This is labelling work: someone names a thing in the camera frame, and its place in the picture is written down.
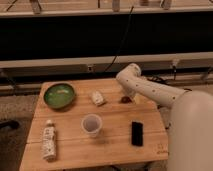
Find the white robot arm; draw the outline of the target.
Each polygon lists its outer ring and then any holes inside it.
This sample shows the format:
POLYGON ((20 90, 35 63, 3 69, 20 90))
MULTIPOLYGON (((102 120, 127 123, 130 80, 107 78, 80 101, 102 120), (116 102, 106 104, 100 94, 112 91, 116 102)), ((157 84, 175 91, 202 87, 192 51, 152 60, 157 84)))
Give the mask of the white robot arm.
POLYGON ((213 171, 213 95, 141 77, 131 63, 116 80, 130 98, 140 94, 169 111, 167 171, 213 171))

